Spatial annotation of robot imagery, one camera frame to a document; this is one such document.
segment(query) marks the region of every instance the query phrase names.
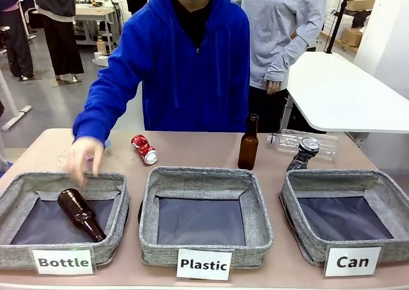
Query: brown glass bottle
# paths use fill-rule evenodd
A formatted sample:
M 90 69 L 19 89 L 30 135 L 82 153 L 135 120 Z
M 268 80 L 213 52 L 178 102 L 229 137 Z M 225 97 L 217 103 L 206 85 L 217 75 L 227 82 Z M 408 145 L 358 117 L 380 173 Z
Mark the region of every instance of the brown glass bottle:
M 95 212 L 76 189 L 66 189 L 58 195 L 57 202 L 67 217 L 78 228 L 84 230 L 95 242 L 107 236 L 95 220 Z
M 258 138 L 257 138 L 258 115 L 251 114 L 247 131 L 240 143 L 237 166 L 241 169 L 252 170 L 256 162 Z

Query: person in blue hoodie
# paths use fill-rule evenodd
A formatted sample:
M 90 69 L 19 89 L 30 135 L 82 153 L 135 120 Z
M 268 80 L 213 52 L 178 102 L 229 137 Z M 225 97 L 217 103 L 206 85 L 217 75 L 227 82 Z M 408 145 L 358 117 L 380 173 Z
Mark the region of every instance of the person in blue hoodie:
M 143 82 L 147 130 L 243 132 L 248 115 L 250 26 L 230 0 L 149 0 L 89 89 L 73 125 L 67 168 L 84 183 L 85 155 L 98 175 L 104 142 Z

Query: cardboard box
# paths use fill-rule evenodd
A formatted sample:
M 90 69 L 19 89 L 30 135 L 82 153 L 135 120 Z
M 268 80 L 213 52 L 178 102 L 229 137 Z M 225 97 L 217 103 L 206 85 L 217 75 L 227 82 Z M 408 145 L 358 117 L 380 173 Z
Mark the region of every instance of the cardboard box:
M 364 34 L 359 31 L 359 28 L 347 28 L 343 32 L 341 41 L 349 46 L 359 47 L 363 35 Z
M 375 0 L 348 0 L 346 9 L 351 11 L 372 10 L 374 4 Z

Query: blue hoodie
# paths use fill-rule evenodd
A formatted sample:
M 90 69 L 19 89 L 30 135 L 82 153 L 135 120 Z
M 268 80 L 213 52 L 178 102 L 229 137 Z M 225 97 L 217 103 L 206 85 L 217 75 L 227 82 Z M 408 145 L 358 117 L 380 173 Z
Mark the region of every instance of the blue hoodie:
M 143 81 L 147 130 L 242 132 L 250 75 L 249 21 L 230 0 L 212 0 L 199 49 L 171 0 L 149 0 L 124 25 L 109 66 L 89 89 L 75 138 L 104 142 Z

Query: hood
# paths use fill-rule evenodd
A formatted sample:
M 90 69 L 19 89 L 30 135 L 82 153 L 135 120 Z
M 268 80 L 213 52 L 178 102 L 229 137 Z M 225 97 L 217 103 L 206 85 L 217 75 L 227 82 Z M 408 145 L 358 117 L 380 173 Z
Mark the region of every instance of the hood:
M 207 28 L 216 32 L 220 28 L 228 14 L 230 0 L 212 0 L 212 12 L 207 21 Z M 178 25 L 178 17 L 174 13 L 171 0 L 149 0 L 148 6 L 164 23 Z

